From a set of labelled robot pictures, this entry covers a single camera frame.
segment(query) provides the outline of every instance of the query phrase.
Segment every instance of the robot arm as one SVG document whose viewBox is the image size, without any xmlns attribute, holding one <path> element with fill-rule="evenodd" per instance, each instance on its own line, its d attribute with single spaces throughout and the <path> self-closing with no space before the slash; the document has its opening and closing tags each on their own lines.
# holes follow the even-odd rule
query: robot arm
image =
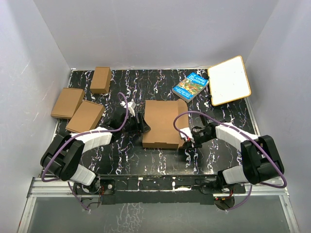
<svg viewBox="0 0 311 233">
<path fill-rule="evenodd" d="M 278 176 L 275 168 L 258 148 L 232 129 L 234 126 L 231 123 L 225 123 L 230 125 L 231 128 L 228 128 L 214 122 L 208 122 L 204 116 L 200 116 L 200 119 L 204 127 L 193 127 L 191 130 L 192 140 L 185 142 L 183 148 L 200 148 L 202 143 L 218 138 L 238 149 L 242 156 L 242 166 L 235 166 L 218 172 L 217 181 L 213 184 L 214 188 L 221 189 L 231 184 L 244 182 L 257 184 Z M 257 136 L 241 129 L 238 131 L 255 140 L 284 174 L 284 167 L 272 137 L 268 135 Z"/>
<path fill-rule="evenodd" d="M 121 137 L 122 133 L 144 133 L 150 130 L 150 127 L 145 122 L 142 113 L 135 114 L 133 109 L 134 107 L 131 102 L 128 104 L 129 109 L 131 110 L 131 115 L 127 119 L 121 131 L 114 133 L 98 132 L 117 129 L 124 121 L 125 109 L 123 109 L 121 113 L 116 112 L 113 118 L 105 123 L 105 128 L 98 127 L 97 129 L 90 131 L 89 134 L 78 136 L 70 141 L 70 143 L 67 144 L 55 158 L 51 166 L 48 168 L 48 171 L 62 181 L 72 180 L 87 186 L 86 189 L 89 193 L 96 192 L 99 189 L 99 177 L 93 171 L 79 165 L 82 154 L 87 150 L 91 150 L 98 146 L 109 145 L 117 141 Z M 40 164 L 46 168 L 56 152 L 65 144 L 66 141 L 75 135 L 77 134 L 58 133 L 41 158 Z"/>
</svg>

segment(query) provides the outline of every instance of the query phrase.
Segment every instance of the flat cardboard box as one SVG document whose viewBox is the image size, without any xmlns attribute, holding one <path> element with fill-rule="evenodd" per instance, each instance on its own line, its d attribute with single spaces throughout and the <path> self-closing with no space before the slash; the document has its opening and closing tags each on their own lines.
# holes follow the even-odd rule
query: flat cardboard box
<svg viewBox="0 0 311 233">
<path fill-rule="evenodd" d="M 107 94 L 109 92 L 111 70 L 109 67 L 96 67 L 90 90 L 94 94 Z"/>
<path fill-rule="evenodd" d="M 82 89 L 63 88 L 53 107 L 51 116 L 53 118 L 71 119 L 80 107 L 84 95 L 85 92 Z"/>
<path fill-rule="evenodd" d="M 173 127 L 174 119 L 188 111 L 186 102 L 146 100 L 145 121 L 151 130 L 144 133 L 142 146 L 144 148 L 178 149 L 184 144 L 179 132 Z M 181 116 L 176 126 L 179 129 L 189 127 L 188 115 Z"/>
<path fill-rule="evenodd" d="M 104 113 L 104 106 L 90 101 L 83 101 L 69 121 L 66 130 L 74 133 L 82 133 L 95 129 Z"/>
</svg>

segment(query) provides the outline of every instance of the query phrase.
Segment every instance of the whiteboard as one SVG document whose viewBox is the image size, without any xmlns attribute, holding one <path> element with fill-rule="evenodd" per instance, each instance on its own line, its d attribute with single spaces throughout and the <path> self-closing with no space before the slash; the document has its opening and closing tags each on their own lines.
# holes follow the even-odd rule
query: whiteboard
<svg viewBox="0 0 311 233">
<path fill-rule="evenodd" d="M 214 106 L 242 99 L 251 94 L 241 56 L 210 67 L 207 73 Z"/>
</svg>

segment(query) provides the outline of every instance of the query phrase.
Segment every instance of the white plastic part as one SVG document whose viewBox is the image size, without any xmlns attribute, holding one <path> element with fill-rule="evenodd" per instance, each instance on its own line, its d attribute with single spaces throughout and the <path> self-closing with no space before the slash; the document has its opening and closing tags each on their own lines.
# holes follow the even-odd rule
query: white plastic part
<svg viewBox="0 0 311 233">
<path fill-rule="evenodd" d="M 84 142 L 84 148 L 83 152 L 87 150 L 91 150 L 93 148 L 99 147 L 99 146 L 104 146 L 108 145 L 111 141 L 112 133 L 106 132 L 106 133 L 97 133 L 98 130 L 106 130 L 106 128 L 98 127 L 94 130 L 91 130 L 91 132 L 87 135 L 82 135 L 77 137 L 77 140 L 81 140 Z"/>
<path fill-rule="evenodd" d="M 191 130 L 189 127 L 180 129 L 180 131 L 184 132 L 189 138 L 193 139 Z M 181 138 L 185 138 L 186 136 L 183 133 L 180 133 Z"/>
<path fill-rule="evenodd" d="M 124 101 L 122 101 L 122 102 L 120 103 L 120 105 L 123 106 L 123 108 L 126 108 L 125 102 L 124 102 Z M 134 102 L 134 101 L 128 102 L 128 103 L 127 103 L 127 106 L 128 106 L 128 110 L 129 110 L 130 114 L 133 115 L 133 116 L 135 116 L 135 111 L 134 111 L 134 108 L 135 108 L 135 106 L 136 106 L 135 102 Z"/>
<path fill-rule="evenodd" d="M 240 132 L 243 132 L 244 134 L 250 136 L 254 140 L 258 139 L 257 135 L 243 131 L 243 130 L 235 127 L 232 123 L 225 123 L 225 125 L 230 125 L 231 127 L 238 129 Z M 221 140 L 229 143 L 230 145 L 234 146 L 238 150 L 241 150 L 241 142 L 248 140 L 247 138 L 245 138 L 244 136 L 239 134 L 237 131 L 235 131 L 234 129 L 231 129 L 229 127 L 226 127 L 223 125 L 218 125 L 215 127 L 215 129 L 216 129 L 216 137 L 218 139 L 221 139 Z"/>
<path fill-rule="evenodd" d="M 244 175 L 242 166 L 234 166 L 223 171 L 224 179 L 227 184 L 248 182 Z"/>
<path fill-rule="evenodd" d="M 86 186 L 91 185 L 94 179 L 95 173 L 80 164 L 78 165 L 74 175 L 70 178 L 70 180 L 84 184 Z"/>
</svg>

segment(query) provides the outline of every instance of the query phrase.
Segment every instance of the book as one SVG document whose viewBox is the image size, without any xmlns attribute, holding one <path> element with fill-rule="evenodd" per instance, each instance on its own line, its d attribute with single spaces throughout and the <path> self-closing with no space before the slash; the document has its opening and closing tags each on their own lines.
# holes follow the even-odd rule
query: book
<svg viewBox="0 0 311 233">
<path fill-rule="evenodd" d="M 207 79 L 204 79 L 195 73 L 191 73 L 187 78 L 173 88 L 173 93 L 178 95 L 185 102 L 189 103 L 204 88 L 206 88 L 207 85 Z"/>
</svg>

